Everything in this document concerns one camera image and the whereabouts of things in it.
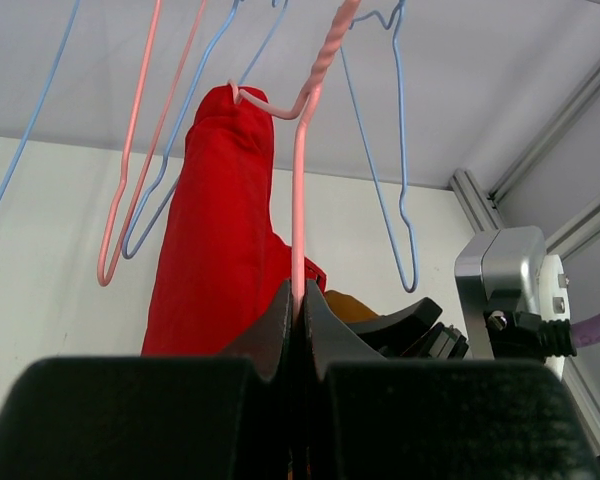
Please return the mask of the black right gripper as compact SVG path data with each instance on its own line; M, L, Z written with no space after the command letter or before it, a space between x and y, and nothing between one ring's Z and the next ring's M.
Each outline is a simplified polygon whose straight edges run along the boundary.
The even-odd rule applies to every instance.
M442 313L434 300L425 297L392 314L347 327L387 358L463 359L469 350L467 339L454 326L436 323Z

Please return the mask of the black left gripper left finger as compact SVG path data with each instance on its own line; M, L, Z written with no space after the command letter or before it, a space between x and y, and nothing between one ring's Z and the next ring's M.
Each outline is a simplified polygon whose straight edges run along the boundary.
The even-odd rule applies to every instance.
M283 479L290 286L222 352L55 357L0 411L0 479Z

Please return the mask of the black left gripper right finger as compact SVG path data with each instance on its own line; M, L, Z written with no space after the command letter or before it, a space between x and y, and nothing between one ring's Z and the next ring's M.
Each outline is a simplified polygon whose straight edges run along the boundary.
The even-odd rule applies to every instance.
M387 359L303 302L311 479L600 479L556 376L529 361Z

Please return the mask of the brown trousers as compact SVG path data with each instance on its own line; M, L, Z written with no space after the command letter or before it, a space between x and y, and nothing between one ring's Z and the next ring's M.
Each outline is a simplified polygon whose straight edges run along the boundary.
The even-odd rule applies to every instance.
M378 317L376 312L351 295L328 290L324 292L324 298L330 310L344 323L366 322Z

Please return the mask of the red trousers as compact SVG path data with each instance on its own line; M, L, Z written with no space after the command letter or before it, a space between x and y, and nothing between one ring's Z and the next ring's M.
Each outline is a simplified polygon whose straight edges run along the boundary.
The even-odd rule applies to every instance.
M142 354L211 355L267 310L291 276L272 227L272 117L229 85L201 101L185 139Z

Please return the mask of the pink hanger of red trousers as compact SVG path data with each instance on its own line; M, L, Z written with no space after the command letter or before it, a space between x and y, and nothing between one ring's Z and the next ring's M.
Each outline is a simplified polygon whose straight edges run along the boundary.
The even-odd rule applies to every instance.
M235 103L248 101L260 110L282 120L298 120L294 137L292 176L292 241L291 241L291 292L293 319L300 314L306 288L305 274L305 148L309 124L319 104L324 79L334 61L338 49L356 14L361 0L346 0L337 9L309 76L300 89L290 110L284 110L258 99L240 88L233 80L228 81Z

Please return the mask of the blue hanger of brown trousers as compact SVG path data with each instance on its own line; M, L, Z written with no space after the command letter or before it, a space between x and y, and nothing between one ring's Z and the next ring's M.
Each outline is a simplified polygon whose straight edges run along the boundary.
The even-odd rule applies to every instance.
M400 36L402 33L404 20L406 19L406 12L407 3L405 1L396 1L389 12L384 13L378 9L370 10L364 14L354 17L349 25L349 28L354 30L363 23L370 23L374 21L378 24L379 28L387 33L389 38L389 47L394 71L395 105L393 107L382 106L381 112L383 114L387 114L389 116L389 120L394 123L394 132L393 136L385 142L383 147L380 148L380 153L384 157L392 154L394 156L393 162L398 168L398 185L400 190L397 196L397 214L399 218L399 227L406 235L406 251L403 251L400 246L400 238L397 234L396 227L393 224L392 214L384 195L376 153L372 143L370 142L365 118L360 107L355 88L353 74L349 66L347 52L344 48L340 48L339 54L356 124L362 141L364 155L369 168L369 173L371 175L371 181L377 196L378 205L385 226L385 231L389 241L389 246L395 263L399 282L402 289L406 293L412 294L419 286L420 268L415 227L409 217L409 212L406 206L410 171L405 111L405 78L400 46Z

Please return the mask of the aluminium frame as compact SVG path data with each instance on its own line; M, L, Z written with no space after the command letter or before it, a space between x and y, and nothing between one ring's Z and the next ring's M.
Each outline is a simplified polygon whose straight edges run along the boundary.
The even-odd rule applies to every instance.
M560 257L576 349L560 379L600 453L600 55L491 188L467 170L451 185L474 236L534 226Z

